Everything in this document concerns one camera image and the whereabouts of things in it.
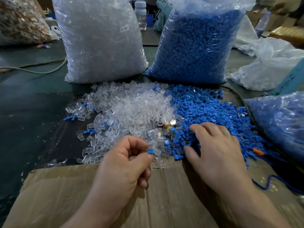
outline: hand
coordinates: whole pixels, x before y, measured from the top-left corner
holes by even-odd
[[[65,227],[109,227],[130,200],[136,185],[148,187],[153,155],[149,144],[125,136],[104,156],[85,202]]]
[[[241,153],[240,144],[225,126],[211,122],[190,126],[201,145],[201,156],[190,146],[184,150],[188,161],[201,179],[223,199],[238,196],[244,188],[254,190]]]

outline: table surface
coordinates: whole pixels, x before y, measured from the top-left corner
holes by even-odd
[[[25,46],[0,49],[0,66],[18,67],[26,64],[44,63],[64,59],[66,54],[62,41],[54,42],[49,49]],[[157,47],[144,47],[149,65],[154,61]],[[255,58],[232,50],[227,70],[237,70]],[[47,72],[58,64],[29,68]],[[67,66],[49,75],[37,75],[23,71],[12,71],[0,75],[0,217],[7,214],[27,173],[45,160],[53,158],[52,152],[71,150],[75,144],[60,141],[74,136],[65,130],[77,131],[84,124],[75,122],[70,128],[63,125],[64,108],[75,95],[91,92],[91,85],[70,84],[64,81]],[[261,96],[261,92],[248,91],[231,82],[225,84],[235,89],[243,98]]]

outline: person's left hand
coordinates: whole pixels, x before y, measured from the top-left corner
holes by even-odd
[[[72,224],[81,227],[80,217],[84,215],[94,226],[109,227],[127,205],[136,185],[148,187],[153,160],[153,155],[146,152],[148,148],[149,144],[138,137],[120,139],[104,156],[89,195],[71,219],[73,222],[67,222],[65,227]]]

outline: white cable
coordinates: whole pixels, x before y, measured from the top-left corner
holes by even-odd
[[[1,70],[1,69],[21,70],[21,71],[25,71],[25,72],[28,72],[28,73],[35,73],[35,74],[50,74],[50,73],[56,72],[56,71],[59,70],[61,67],[63,67],[63,65],[66,63],[66,61],[67,61],[67,58],[65,57],[65,60],[63,61],[63,63],[62,63],[60,66],[58,66],[58,67],[57,67],[56,69],[54,69],[54,70],[51,70],[51,71],[48,71],[48,72],[44,72],[44,73],[35,72],[35,71],[26,70],[26,69],[17,68],[17,67],[0,67],[0,70]]]

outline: white label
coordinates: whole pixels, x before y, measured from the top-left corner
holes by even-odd
[[[123,27],[120,28],[120,32],[124,32],[124,31],[128,31],[129,30],[129,25],[125,25]]]

